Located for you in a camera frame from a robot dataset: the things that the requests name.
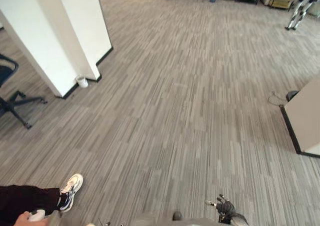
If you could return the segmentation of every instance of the robot leg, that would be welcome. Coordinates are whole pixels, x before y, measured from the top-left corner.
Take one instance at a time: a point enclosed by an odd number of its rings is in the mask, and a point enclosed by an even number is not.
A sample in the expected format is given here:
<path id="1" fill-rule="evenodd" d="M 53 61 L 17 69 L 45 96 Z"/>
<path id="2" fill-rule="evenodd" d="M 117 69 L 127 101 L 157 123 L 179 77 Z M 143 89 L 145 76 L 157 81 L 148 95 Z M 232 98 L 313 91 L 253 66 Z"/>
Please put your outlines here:
<path id="1" fill-rule="evenodd" d="M 300 17 L 299 19 L 297 20 L 297 22 L 295 23 L 295 26 L 293 26 L 293 29 L 296 30 L 297 27 L 299 26 L 299 24 L 301 23 L 301 21 L 303 20 L 303 18 L 306 16 L 307 14 L 307 10 L 308 8 L 310 8 L 310 6 L 312 5 L 313 3 L 312 2 L 308 2 L 301 10 L 300 12 Z"/>
<path id="2" fill-rule="evenodd" d="M 287 30 L 291 29 L 292 25 L 294 24 L 302 3 L 303 2 L 298 2 L 296 7 L 294 8 L 294 11 L 293 11 L 292 16 L 291 16 L 290 21 L 289 21 L 289 24 L 286 27 Z"/>

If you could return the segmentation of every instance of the black pants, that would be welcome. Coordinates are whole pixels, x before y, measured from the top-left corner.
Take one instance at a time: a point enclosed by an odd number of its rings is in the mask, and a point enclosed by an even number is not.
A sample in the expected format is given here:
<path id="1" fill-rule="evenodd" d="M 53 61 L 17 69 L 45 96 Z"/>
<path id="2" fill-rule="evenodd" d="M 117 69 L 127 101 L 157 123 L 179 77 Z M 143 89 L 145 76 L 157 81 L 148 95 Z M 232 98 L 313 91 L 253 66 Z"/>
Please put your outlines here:
<path id="1" fill-rule="evenodd" d="M 46 215 L 58 209 L 59 188 L 35 186 L 0 186 L 0 226 L 12 226 L 25 211 L 45 210 Z"/>

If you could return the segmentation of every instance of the humanoid robot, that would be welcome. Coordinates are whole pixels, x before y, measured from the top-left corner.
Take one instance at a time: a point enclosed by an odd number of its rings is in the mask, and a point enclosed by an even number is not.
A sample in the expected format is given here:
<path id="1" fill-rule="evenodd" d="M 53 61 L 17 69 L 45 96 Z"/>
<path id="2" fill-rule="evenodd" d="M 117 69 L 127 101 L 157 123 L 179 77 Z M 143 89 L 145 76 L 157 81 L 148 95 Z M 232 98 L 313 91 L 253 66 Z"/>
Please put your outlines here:
<path id="1" fill-rule="evenodd" d="M 286 30 L 296 30 L 302 19 L 306 16 L 308 8 L 317 0 L 296 0 L 296 5 Z"/>

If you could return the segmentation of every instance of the white sneaker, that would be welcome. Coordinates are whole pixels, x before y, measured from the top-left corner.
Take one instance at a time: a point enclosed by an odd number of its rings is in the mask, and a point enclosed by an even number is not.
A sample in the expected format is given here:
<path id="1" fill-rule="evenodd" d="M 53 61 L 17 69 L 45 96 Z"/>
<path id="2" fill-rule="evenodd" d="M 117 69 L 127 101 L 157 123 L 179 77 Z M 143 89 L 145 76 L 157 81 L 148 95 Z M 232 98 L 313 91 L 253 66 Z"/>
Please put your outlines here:
<path id="1" fill-rule="evenodd" d="M 66 194 L 67 196 L 65 204 L 59 209 L 60 212 L 65 213 L 72 208 L 75 194 L 79 191 L 83 182 L 84 177 L 81 174 L 76 173 L 68 180 L 66 186 L 60 190 L 61 194 Z"/>

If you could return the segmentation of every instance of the shoe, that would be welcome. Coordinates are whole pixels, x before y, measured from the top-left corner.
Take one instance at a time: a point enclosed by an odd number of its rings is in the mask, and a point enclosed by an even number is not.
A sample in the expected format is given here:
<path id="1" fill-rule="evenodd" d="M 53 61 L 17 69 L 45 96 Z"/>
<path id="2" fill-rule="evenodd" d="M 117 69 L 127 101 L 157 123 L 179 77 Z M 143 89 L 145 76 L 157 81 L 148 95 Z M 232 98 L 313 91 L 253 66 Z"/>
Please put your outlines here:
<path id="1" fill-rule="evenodd" d="M 181 221 L 183 219 L 182 213 L 175 211 L 172 216 L 172 221 Z"/>
<path id="2" fill-rule="evenodd" d="M 205 203 L 206 205 L 215 207 L 215 203 L 212 202 L 212 201 L 210 201 L 210 200 L 205 200 L 204 203 Z"/>
<path id="3" fill-rule="evenodd" d="M 61 194 L 66 194 L 65 204 L 59 209 L 61 213 L 68 212 L 72 208 L 75 194 L 79 191 L 83 182 L 84 177 L 76 173 L 68 180 L 66 186 L 60 190 Z"/>

